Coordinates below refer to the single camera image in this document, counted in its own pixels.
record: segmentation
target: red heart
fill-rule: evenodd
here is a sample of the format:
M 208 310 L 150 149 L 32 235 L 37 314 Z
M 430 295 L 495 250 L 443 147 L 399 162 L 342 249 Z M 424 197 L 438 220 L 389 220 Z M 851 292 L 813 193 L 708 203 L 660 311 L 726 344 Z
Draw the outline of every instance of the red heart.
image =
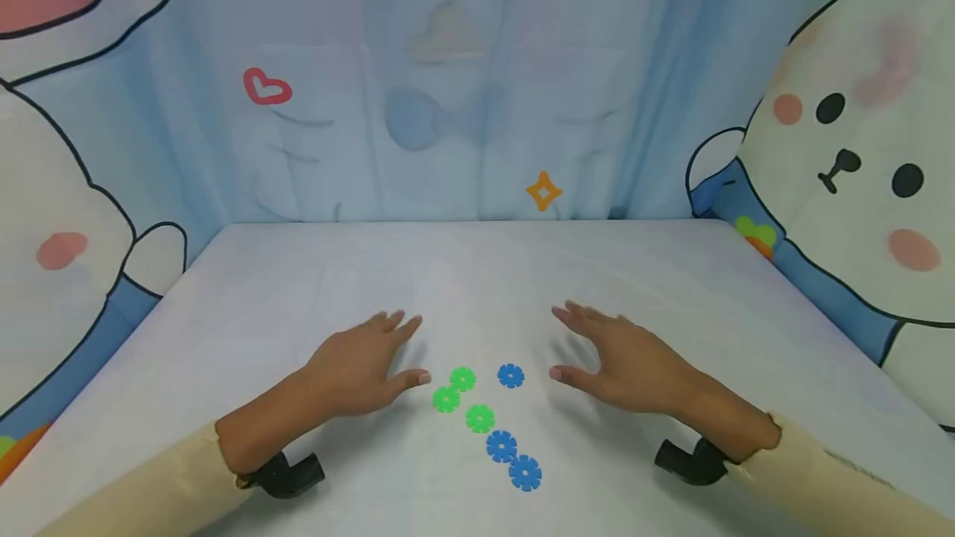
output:
M 241 80 L 243 80 L 245 84 L 245 93 L 249 94 L 251 101 L 256 104 L 283 104 L 289 102 L 293 97 L 293 87 L 291 87 L 291 85 L 281 79 L 266 77 L 265 73 L 257 66 L 247 68 Z M 263 90 L 265 90 L 266 87 L 278 87 L 279 92 L 277 94 L 269 94 L 268 96 L 259 96 L 259 89 L 255 86 L 256 80 L 262 84 Z

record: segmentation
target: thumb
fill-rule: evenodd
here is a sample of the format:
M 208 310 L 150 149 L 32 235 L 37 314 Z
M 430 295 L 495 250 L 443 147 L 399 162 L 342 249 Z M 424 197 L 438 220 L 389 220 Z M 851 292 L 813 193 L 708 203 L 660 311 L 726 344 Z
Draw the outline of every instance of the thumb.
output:
M 417 386 L 431 384 L 431 373 L 427 369 L 408 369 L 385 382 L 391 403 L 407 390 Z
M 578 367 L 554 365 L 550 368 L 550 376 L 561 384 L 577 388 L 595 398 L 601 398 L 599 394 L 603 393 L 604 378 L 601 375 L 587 373 Z

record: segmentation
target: forearm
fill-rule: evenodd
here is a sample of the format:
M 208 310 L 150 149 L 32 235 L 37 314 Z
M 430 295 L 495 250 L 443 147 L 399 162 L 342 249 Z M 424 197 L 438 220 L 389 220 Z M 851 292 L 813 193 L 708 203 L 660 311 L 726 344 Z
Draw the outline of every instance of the forearm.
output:
M 778 415 L 776 448 L 760 450 L 730 477 L 820 535 L 833 537 L 942 537 L 955 523 L 910 495 L 825 449 L 812 435 Z
M 826 450 L 812 435 L 701 376 L 675 417 L 735 464 L 735 481 L 791 517 L 838 537 L 955 535 L 955 525 L 890 483 Z
M 210 423 L 83 500 L 38 537 L 192 535 L 249 498 Z
M 309 401 L 314 410 L 308 416 L 289 406 L 302 400 L 303 385 L 299 372 L 291 374 L 216 422 L 222 457 L 234 474 L 255 472 L 295 438 L 325 423 L 327 414 L 319 410 L 318 400 Z
M 695 397 L 674 413 L 733 462 L 742 462 L 758 450 L 772 450 L 780 430 L 765 412 L 737 396 L 719 381 L 699 374 Z

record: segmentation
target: orange sparkle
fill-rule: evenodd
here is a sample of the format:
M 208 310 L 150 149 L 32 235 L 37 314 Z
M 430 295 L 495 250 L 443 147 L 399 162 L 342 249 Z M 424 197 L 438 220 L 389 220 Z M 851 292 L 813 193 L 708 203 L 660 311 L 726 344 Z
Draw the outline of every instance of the orange sparkle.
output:
M 558 187 L 552 183 L 550 177 L 547 175 L 547 171 L 541 171 L 541 174 L 538 176 L 538 181 L 534 185 L 528 186 L 527 192 L 534 198 L 540 211 L 546 210 L 547 206 L 550 206 L 550 203 L 554 199 L 557 199 L 560 193 L 563 193 L 563 191 L 559 190 Z

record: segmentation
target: beige sleeve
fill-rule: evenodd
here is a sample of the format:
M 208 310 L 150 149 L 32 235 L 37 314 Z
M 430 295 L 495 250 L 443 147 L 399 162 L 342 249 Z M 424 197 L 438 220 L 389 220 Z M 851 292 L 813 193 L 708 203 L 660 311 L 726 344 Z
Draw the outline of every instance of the beige sleeve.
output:
M 955 535 L 955 523 L 891 483 L 826 450 L 816 438 L 771 413 L 779 445 L 759 450 L 730 477 L 820 535 L 935 537 Z
M 38 537 L 192 535 L 250 497 L 209 423 L 83 500 Z

